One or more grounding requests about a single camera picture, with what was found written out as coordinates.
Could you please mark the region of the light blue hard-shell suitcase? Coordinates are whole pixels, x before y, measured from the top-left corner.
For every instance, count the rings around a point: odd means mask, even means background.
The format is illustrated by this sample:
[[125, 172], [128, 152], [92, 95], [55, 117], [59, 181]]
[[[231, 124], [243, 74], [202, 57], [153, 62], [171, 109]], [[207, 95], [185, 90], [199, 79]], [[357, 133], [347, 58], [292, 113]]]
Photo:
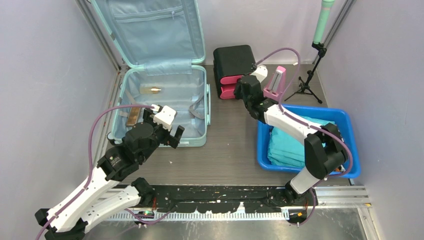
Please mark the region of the light blue hard-shell suitcase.
[[[185, 128], [181, 147], [201, 147], [211, 123], [211, 87], [202, 66], [205, 41], [195, 0], [94, 0], [92, 6], [128, 71], [120, 86], [109, 138], [119, 143], [130, 105], [169, 106], [172, 127]], [[159, 87], [140, 94], [140, 87]]]

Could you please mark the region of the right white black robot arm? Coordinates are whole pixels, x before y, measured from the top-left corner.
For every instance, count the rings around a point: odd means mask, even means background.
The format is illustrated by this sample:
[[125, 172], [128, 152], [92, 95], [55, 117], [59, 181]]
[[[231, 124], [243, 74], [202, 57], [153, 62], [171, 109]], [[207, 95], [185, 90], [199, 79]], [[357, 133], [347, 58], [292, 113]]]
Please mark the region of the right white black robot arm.
[[332, 123], [319, 125], [308, 121], [271, 98], [265, 97], [261, 83], [254, 75], [242, 76], [234, 90], [249, 114], [259, 122], [280, 129], [304, 147], [304, 168], [284, 186], [282, 195], [287, 203], [299, 205], [306, 193], [328, 177], [353, 154], [342, 140], [338, 127]]

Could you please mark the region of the teal cloth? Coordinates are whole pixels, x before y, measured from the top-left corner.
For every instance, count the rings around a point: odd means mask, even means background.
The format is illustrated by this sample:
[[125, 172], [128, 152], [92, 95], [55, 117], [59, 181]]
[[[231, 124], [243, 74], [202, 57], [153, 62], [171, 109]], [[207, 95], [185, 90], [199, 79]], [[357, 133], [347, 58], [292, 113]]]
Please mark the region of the teal cloth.
[[305, 148], [288, 133], [273, 127], [270, 132], [267, 157], [272, 165], [303, 168]]

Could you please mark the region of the black and pink drawer box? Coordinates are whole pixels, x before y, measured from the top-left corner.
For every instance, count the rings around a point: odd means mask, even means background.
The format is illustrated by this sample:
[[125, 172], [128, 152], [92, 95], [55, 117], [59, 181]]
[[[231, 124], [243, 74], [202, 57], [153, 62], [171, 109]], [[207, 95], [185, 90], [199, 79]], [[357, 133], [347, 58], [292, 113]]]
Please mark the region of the black and pink drawer box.
[[233, 99], [237, 81], [253, 72], [255, 62], [250, 45], [216, 48], [213, 51], [213, 72], [218, 97]]

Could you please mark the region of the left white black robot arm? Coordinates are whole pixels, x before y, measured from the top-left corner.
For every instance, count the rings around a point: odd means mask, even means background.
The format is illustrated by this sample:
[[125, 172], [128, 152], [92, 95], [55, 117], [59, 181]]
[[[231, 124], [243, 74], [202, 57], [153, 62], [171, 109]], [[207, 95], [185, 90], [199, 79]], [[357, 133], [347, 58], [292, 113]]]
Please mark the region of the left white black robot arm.
[[176, 116], [177, 112], [167, 105], [145, 108], [142, 122], [128, 130], [120, 144], [107, 150], [96, 166], [90, 167], [84, 182], [55, 207], [35, 213], [42, 227], [36, 238], [44, 235], [47, 240], [81, 240], [107, 217], [136, 205], [148, 207], [155, 190], [141, 177], [119, 193], [99, 203], [95, 201], [137, 171], [160, 145], [177, 148], [185, 129], [179, 125], [171, 134]]

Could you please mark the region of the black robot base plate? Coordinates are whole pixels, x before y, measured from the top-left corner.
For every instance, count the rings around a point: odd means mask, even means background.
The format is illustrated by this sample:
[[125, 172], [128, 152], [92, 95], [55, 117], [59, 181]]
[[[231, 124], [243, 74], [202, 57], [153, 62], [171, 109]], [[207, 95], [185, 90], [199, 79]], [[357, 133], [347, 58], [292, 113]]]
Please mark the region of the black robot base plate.
[[284, 207], [311, 209], [318, 202], [312, 193], [294, 195], [283, 186], [153, 185], [136, 207], [160, 213], [276, 213]]

